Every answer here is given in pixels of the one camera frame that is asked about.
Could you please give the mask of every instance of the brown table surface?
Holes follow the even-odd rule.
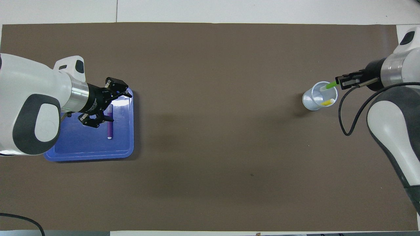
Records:
[[[379,25],[4,25],[2,53],[49,67],[80,55],[89,83],[124,80],[135,150],[79,163],[2,157],[0,211],[66,230],[417,230],[365,113],[346,137],[338,104],[309,112],[301,103],[316,82],[397,44],[395,26]],[[371,94],[348,97],[347,127]]]

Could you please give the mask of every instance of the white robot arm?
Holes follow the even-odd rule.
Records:
[[[367,85],[377,91],[358,115],[377,95],[367,113],[370,134],[420,213],[420,27],[411,28],[393,54],[369,63],[364,70],[338,76],[336,82],[342,89]],[[345,135],[351,134],[355,122],[347,133],[340,120]]]
[[[82,124],[94,128],[113,121],[103,111],[112,100],[131,95],[123,81],[108,77],[105,82],[104,88],[86,83],[80,56],[59,60],[50,69],[0,54],[0,155],[37,155],[49,150],[60,132],[60,112],[80,112]]]

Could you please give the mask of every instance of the plastic cup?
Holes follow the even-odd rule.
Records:
[[[308,110],[319,110],[320,108],[332,106],[335,102],[330,105],[321,104],[330,99],[337,101],[338,93],[335,87],[320,92],[320,88],[329,83],[327,81],[318,82],[303,94],[302,103]]]

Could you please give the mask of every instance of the blue tray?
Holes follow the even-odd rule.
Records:
[[[112,105],[112,139],[107,136],[107,122],[99,128],[84,126],[77,119],[80,114],[74,113],[63,120],[57,142],[44,153],[44,157],[49,161],[72,161],[125,158],[131,155],[134,149],[133,98],[121,96],[112,101]]]

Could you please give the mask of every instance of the cable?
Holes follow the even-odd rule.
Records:
[[[382,92],[384,92],[384,91],[386,91],[386,90],[388,90],[388,89],[390,89],[390,88],[393,88],[393,87],[398,87],[398,86],[406,86],[406,85],[419,85],[420,86],[420,82],[405,82],[405,83],[399,83],[399,84],[393,84],[393,85],[390,85],[390,86],[387,86],[387,87],[385,87],[385,88],[382,88],[382,89],[380,89],[380,90],[378,90],[376,93],[374,93],[372,96],[370,96],[364,103],[363,103],[363,105],[360,107],[360,109],[359,109],[359,111],[357,112],[357,114],[356,114],[356,116],[354,117],[354,120],[353,120],[353,124],[352,124],[352,126],[351,126],[351,128],[350,128],[350,130],[349,130],[349,132],[347,133],[346,132],[346,130],[344,129],[344,126],[343,126],[343,122],[342,122],[342,120],[341,120],[341,106],[343,105],[343,101],[344,101],[344,99],[347,97],[347,95],[349,95],[353,90],[355,90],[355,89],[357,89],[357,88],[360,88],[360,85],[356,85],[355,87],[353,87],[353,88],[351,88],[349,91],[347,91],[347,93],[346,94],[344,94],[344,96],[341,98],[341,101],[340,101],[340,105],[339,105],[339,123],[340,123],[340,127],[341,127],[341,130],[343,131],[343,133],[344,133],[344,135],[346,135],[346,136],[350,136],[352,133],[353,133],[353,130],[354,130],[354,128],[355,128],[355,126],[356,126],[356,123],[357,123],[357,120],[359,119],[359,117],[360,117],[360,114],[362,113],[362,111],[363,111],[363,109],[367,106],[367,104],[370,102],[370,101],[372,101],[372,99],[374,99],[376,96],[378,96],[380,93],[382,93]]]
[[[45,232],[42,229],[42,226],[38,222],[34,221],[33,219],[30,219],[30,218],[27,218],[27,217],[24,217],[24,216],[20,216],[20,215],[13,215],[13,214],[7,214],[7,213],[0,213],[0,216],[17,218],[17,219],[29,221],[29,222],[31,222],[32,224],[34,224],[38,227],[38,229],[41,231],[42,236],[45,236]]]

